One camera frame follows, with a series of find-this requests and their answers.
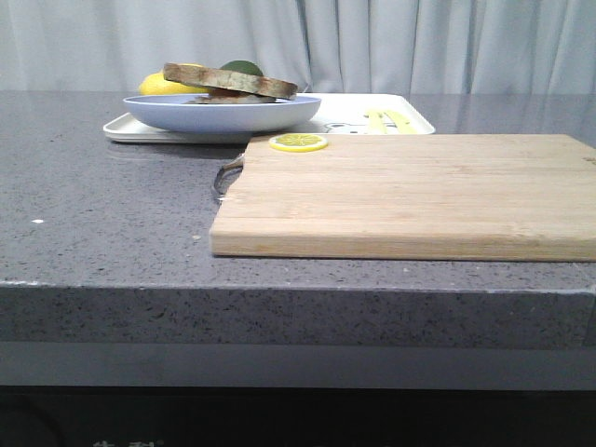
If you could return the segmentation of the bread slice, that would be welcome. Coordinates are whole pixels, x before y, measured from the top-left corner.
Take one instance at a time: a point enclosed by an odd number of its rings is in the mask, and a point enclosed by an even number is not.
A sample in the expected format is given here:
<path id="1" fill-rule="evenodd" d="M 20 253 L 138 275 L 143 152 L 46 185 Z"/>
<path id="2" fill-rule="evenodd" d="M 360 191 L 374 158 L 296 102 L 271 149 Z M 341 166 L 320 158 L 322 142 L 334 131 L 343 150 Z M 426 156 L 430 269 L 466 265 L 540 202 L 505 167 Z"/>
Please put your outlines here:
<path id="1" fill-rule="evenodd" d="M 220 95 L 198 95 L 188 103 L 192 104 L 258 104 L 258 103 L 274 103 L 276 98 L 254 95 L 254 94 L 240 94 L 232 96 Z"/>
<path id="2" fill-rule="evenodd" d="M 276 78 L 179 63 L 166 63 L 163 76 L 186 86 L 241 91 L 285 100 L 292 100 L 298 92 L 295 84 Z"/>

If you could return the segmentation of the light blue round plate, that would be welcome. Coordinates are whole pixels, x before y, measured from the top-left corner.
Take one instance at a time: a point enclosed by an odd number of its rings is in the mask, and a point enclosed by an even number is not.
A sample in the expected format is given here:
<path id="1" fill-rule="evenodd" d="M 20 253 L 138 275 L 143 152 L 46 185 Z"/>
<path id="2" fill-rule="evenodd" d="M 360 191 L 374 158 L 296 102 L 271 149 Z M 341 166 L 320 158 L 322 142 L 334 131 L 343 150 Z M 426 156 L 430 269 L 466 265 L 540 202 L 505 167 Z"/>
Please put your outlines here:
<path id="1" fill-rule="evenodd" d="M 186 133 L 255 133 L 291 128 L 310 120 L 321 99 L 300 94 L 270 103 L 197 104 L 195 94 L 143 95 L 123 103 L 143 124 Z"/>

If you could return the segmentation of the fried egg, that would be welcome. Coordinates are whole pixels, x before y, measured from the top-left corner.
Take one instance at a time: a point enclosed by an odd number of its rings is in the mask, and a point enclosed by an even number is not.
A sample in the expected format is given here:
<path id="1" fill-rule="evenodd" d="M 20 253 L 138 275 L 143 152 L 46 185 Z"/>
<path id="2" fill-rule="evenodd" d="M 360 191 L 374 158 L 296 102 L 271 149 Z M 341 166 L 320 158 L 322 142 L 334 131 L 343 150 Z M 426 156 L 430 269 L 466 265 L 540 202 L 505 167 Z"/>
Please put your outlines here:
<path id="1" fill-rule="evenodd" d="M 243 92 L 225 88 L 209 88 L 209 95 L 211 97 L 233 98 L 242 96 Z"/>

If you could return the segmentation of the white bear-print tray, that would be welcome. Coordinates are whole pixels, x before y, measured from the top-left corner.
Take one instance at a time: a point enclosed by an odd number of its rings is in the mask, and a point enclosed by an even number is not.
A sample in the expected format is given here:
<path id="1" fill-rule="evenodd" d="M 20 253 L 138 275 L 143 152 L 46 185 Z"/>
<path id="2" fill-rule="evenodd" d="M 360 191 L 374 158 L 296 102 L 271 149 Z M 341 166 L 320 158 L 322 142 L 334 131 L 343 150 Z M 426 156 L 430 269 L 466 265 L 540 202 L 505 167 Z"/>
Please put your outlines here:
<path id="1" fill-rule="evenodd" d="M 389 134 L 431 134 L 435 128 L 405 98 L 394 94 L 306 93 L 321 99 L 316 114 L 307 122 L 291 128 L 255 133 L 186 133 L 147 126 L 131 113 L 103 127 L 115 142 L 245 144 L 253 136 L 284 132 L 379 134 L 366 113 L 378 111 Z"/>

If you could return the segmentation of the lemon slice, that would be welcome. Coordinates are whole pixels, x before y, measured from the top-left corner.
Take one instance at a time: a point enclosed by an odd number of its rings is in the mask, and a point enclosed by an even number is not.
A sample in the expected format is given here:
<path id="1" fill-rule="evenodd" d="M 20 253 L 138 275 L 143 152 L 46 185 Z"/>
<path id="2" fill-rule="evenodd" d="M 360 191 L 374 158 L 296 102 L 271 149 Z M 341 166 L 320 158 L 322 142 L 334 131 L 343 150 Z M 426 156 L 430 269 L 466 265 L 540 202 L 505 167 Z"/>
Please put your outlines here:
<path id="1" fill-rule="evenodd" d="M 271 137 L 268 144 L 273 149 L 292 152 L 304 153 L 313 152 L 323 149 L 328 146 L 328 140 L 318 134 L 310 133 L 286 133 Z"/>

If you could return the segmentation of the green lime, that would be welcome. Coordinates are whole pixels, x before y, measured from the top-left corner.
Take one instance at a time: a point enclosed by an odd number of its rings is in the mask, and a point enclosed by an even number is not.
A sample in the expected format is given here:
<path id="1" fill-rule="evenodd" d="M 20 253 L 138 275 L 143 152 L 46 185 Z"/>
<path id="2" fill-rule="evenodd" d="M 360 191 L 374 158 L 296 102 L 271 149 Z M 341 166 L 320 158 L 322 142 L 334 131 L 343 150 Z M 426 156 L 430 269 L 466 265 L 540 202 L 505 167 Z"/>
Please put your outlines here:
<path id="1" fill-rule="evenodd" d="M 252 61 L 234 60 L 229 61 L 220 67 L 221 70 L 233 72 L 236 74 L 263 76 L 261 68 Z"/>

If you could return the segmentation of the white curtain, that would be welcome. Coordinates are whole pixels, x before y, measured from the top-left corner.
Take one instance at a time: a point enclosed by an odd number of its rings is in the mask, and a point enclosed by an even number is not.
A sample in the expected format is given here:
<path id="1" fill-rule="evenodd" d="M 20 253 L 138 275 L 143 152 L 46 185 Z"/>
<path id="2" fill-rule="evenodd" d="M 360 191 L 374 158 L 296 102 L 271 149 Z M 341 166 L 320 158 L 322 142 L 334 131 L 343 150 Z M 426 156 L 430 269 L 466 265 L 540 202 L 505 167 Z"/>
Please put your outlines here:
<path id="1" fill-rule="evenodd" d="M 320 92 L 590 94 L 591 1 L 5 1 L 4 90 L 132 91 L 253 61 Z"/>

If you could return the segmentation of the front yellow lemon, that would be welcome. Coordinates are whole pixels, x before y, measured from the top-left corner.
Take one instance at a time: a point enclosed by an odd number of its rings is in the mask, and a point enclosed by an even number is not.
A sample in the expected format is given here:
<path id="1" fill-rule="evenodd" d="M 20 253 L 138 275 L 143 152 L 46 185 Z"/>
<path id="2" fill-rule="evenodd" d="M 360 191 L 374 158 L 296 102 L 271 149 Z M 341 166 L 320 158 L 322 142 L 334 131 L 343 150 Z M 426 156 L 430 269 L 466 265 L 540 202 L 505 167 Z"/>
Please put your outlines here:
<path id="1" fill-rule="evenodd" d="M 186 86 L 169 81 L 162 72 L 147 75 L 138 87 L 141 95 L 172 95 L 172 94 L 201 94 L 208 93 L 207 88 Z"/>

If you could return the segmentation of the wooden cutting board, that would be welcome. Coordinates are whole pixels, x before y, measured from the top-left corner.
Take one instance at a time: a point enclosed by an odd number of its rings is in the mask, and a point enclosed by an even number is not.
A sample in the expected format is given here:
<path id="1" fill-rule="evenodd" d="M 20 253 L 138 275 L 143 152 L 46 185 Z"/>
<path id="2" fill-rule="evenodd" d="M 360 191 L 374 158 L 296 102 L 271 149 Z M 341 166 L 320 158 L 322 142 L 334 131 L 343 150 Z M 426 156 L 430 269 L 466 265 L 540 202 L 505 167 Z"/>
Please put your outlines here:
<path id="1" fill-rule="evenodd" d="M 216 255 L 591 262 L 595 151 L 567 135 L 251 140 L 210 228 Z"/>

